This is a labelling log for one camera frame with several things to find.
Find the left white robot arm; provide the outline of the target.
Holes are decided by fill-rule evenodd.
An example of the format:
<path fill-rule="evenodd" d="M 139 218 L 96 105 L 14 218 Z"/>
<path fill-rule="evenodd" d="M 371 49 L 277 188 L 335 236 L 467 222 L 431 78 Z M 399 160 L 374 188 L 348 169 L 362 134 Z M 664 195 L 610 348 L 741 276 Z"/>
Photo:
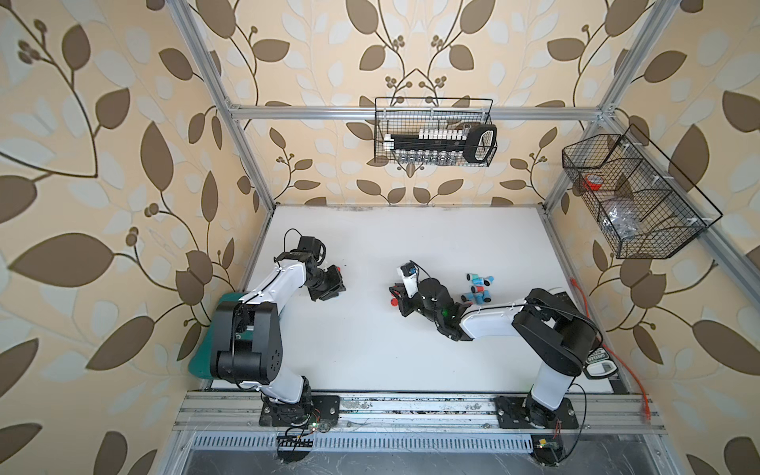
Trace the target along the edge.
<path fill-rule="evenodd" d="M 271 273 L 255 289 L 215 311 L 209 371 L 216 381 L 241 390 L 258 390 L 270 400 L 300 404 L 308 380 L 284 363 L 279 313 L 298 290 L 314 301 L 330 300 L 346 290 L 340 267 L 319 266 L 304 251 L 281 253 Z"/>

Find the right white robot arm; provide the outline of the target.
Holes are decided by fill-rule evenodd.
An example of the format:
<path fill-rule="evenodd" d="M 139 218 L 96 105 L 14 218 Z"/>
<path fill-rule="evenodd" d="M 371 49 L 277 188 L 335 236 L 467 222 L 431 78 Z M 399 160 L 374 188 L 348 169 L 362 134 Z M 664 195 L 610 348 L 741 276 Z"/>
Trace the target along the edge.
<path fill-rule="evenodd" d="M 556 411 L 588 356 L 603 342 L 599 328 L 558 294 L 534 288 L 528 296 L 501 305 L 456 302 L 435 278 L 405 277 L 389 288 L 391 303 L 403 317 L 424 316 L 454 342 L 491 336 L 519 336 L 542 360 L 526 406 Z"/>

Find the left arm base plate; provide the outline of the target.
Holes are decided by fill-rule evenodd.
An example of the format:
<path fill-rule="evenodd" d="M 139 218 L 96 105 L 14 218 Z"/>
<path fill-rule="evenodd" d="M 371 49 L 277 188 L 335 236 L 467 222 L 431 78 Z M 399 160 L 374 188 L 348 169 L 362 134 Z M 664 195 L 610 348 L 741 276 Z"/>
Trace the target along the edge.
<path fill-rule="evenodd" d="M 278 402 L 262 395 L 258 424 L 266 428 L 306 428 L 330 431 L 338 424 L 340 397 L 304 394 L 296 404 Z"/>

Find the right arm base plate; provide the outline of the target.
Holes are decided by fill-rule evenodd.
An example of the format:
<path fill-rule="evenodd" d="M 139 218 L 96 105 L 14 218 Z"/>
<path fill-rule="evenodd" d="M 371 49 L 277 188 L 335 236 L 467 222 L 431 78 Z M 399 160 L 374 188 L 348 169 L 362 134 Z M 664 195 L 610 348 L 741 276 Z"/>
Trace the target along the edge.
<path fill-rule="evenodd" d="M 580 423 L 568 398 L 563 398 L 556 410 L 534 401 L 530 395 L 505 396 L 494 399 L 498 425 L 501 429 L 579 429 Z"/>

